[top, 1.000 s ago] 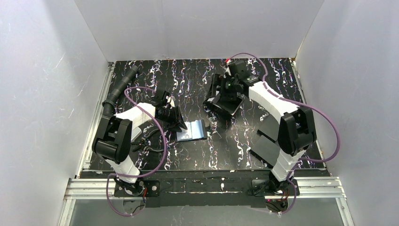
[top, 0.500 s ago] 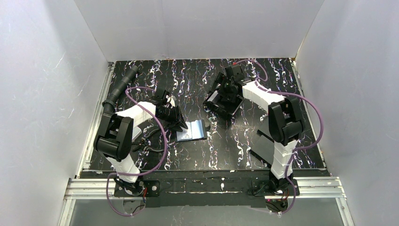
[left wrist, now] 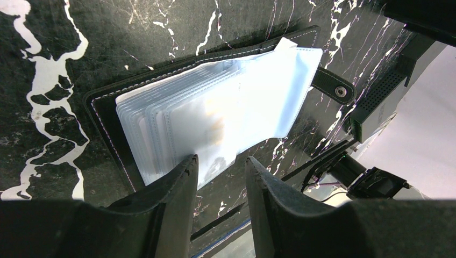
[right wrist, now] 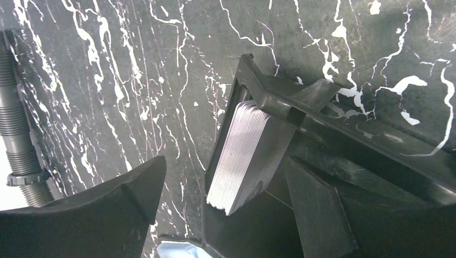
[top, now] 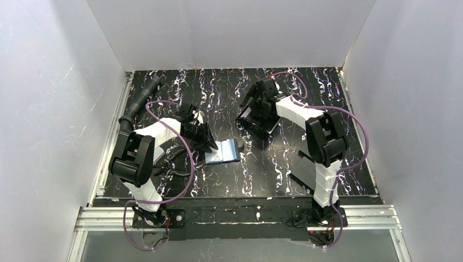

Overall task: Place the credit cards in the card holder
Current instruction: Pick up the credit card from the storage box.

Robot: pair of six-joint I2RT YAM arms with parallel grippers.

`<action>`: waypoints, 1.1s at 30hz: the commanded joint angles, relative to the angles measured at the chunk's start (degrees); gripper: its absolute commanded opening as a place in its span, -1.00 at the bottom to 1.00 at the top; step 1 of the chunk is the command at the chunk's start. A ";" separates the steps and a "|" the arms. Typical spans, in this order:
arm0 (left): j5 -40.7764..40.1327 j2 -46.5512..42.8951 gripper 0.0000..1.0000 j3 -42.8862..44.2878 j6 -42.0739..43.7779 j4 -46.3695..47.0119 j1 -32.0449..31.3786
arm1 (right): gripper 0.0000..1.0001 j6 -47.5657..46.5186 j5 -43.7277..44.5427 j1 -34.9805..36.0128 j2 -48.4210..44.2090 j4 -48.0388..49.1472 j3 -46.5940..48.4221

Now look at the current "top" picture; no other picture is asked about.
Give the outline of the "black plastic tray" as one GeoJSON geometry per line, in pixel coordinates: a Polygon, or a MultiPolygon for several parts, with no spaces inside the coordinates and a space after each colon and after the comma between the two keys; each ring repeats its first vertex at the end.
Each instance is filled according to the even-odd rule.
{"type": "Polygon", "coordinates": [[[275,128],[281,122],[281,117],[277,115],[270,115],[268,118],[263,118],[257,115],[257,110],[253,110],[249,105],[246,108],[250,108],[251,112],[245,120],[238,120],[237,116],[235,121],[246,130],[251,131],[254,135],[259,137],[267,137],[273,133],[275,128]]]}

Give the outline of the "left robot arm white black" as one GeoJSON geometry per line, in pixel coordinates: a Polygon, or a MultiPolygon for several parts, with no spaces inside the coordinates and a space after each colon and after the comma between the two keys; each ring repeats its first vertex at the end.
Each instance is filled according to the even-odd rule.
{"type": "Polygon", "coordinates": [[[192,104],[182,104],[171,117],[142,129],[132,130],[141,107],[132,105],[120,118],[120,131],[109,163],[109,173],[132,192],[139,208],[156,213],[162,201],[151,175],[156,148],[180,135],[195,143],[194,149],[211,153],[218,149],[204,115],[192,104]]]}

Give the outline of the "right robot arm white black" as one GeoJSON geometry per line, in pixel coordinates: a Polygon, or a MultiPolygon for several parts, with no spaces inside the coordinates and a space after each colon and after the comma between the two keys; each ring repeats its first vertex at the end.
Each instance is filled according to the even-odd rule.
{"type": "Polygon", "coordinates": [[[307,218],[315,223],[329,221],[339,207],[335,182],[349,148],[341,115],[304,105],[279,92],[271,77],[253,83],[240,107],[243,111],[236,118],[237,123],[255,135],[267,137],[283,118],[305,130],[308,153],[316,171],[312,210],[307,218]]]}

